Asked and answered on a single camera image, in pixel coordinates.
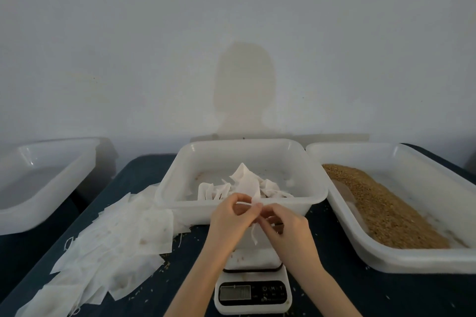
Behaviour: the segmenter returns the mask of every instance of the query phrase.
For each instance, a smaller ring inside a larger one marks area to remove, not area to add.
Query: person's right hand
[[[305,277],[309,269],[322,268],[306,217],[273,203],[263,207],[258,223],[294,278]]]

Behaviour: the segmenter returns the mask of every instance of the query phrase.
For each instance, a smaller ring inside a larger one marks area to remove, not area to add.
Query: person's left hand
[[[262,203],[253,206],[237,204],[251,203],[251,197],[246,194],[234,193],[221,202],[211,215],[210,229],[204,248],[226,260],[235,246],[253,224],[263,207]]]

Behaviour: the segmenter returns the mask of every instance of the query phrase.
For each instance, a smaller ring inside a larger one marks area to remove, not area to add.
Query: pile of white pouches
[[[293,197],[244,164],[230,177],[233,185],[201,183],[198,200],[220,200],[235,192],[250,195],[253,203],[262,197]],[[66,317],[85,303],[101,304],[108,292],[118,300],[139,287],[164,263],[160,254],[172,251],[173,238],[190,231],[187,221],[177,221],[171,210],[160,208],[156,191],[152,185],[129,193],[100,212],[65,246],[51,270],[59,273],[15,317]]]

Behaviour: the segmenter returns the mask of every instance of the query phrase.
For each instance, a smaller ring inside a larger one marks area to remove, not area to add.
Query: white wall
[[[0,141],[103,136],[117,170],[319,133],[463,165],[475,92],[476,0],[0,0]]]

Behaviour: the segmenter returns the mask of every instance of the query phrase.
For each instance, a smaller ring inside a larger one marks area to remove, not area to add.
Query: forearm
[[[203,317],[225,262],[205,243],[164,317]]]
[[[324,317],[362,317],[322,266],[299,273],[295,278]]]

